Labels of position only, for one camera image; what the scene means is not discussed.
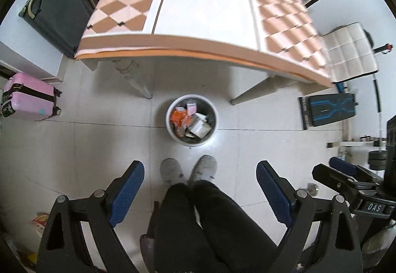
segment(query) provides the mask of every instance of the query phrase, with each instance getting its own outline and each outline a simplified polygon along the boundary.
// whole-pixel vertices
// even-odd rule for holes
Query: suitcase wheel
[[[55,107],[55,108],[53,109],[52,115],[60,115],[61,112],[62,112],[62,110],[61,110],[60,108]]]

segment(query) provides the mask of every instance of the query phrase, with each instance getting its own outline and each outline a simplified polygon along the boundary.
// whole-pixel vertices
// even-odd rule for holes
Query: trash bin
[[[178,137],[175,133],[175,127],[170,121],[171,113],[176,107],[186,107],[187,103],[196,103],[197,112],[207,116],[207,123],[212,127],[209,133],[204,138],[191,138],[191,137]],[[187,94],[173,101],[166,112],[166,128],[168,129],[171,137],[181,145],[187,147],[198,147],[207,143],[210,139],[214,137],[217,130],[218,124],[218,114],[215,106],[211,101],[203,96],[197,94]]]

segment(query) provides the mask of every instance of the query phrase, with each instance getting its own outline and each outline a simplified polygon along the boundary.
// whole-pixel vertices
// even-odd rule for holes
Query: tiled floor
[[[341,125],[302,131],[295,87],[231,106],[230,99],[267,77],[261,71],[193,59],[140,64],[152,100],[138,97],[111,62],[99,63],[95,72],[69,62],[65,81],[56,85],[63,91],[60,116],[42,122],[2,120],[0,202],[15,240],[36,251],[40,239],[29,221],[37,212],[49,212],[59,194],[80,198],[106,188],[133,160],[140,160],[145,180],[115,230],[140,272],[146,272],[139,236],[146,231],[152,202],[166,192],[161,160],[177,158],[189,175],[201,155],[211,154],[219,162],[216,184],[279,243],[284,225],[276,221],[256,182],[257,163],[268,160],[295,188],[305,187],[313,182],[313,166],[337,153],[326,143],[341,139]],[[171,101],[188,93],[208,97],[219,112],[215,138],[192,149],[175,143],[164,122]],[[320,187],[320,197],[332,194]],[[84,232],[94,262],[102,266],[88,225]]]

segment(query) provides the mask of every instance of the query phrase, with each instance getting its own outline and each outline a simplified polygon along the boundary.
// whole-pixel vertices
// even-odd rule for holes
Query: person
[[[275,243],[232,198],[213,184],[216,171],[216,159],[202,156],[187,184],[177,160],[162,161],[161,176],[170,188],[156,223],[156,272],[264,273],[268,270],[276,253]]]

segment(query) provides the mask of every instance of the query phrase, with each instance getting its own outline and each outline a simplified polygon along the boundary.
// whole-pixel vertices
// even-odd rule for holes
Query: weight plate
[[[372,160],[386,160],[388,157],[387,150],[374,150],[369,152],[369,159]]]
[[[386,160],[369,159],[368,164],[370,165],[371,170],[385,170],[385,168],[387,166],[387,161]]]

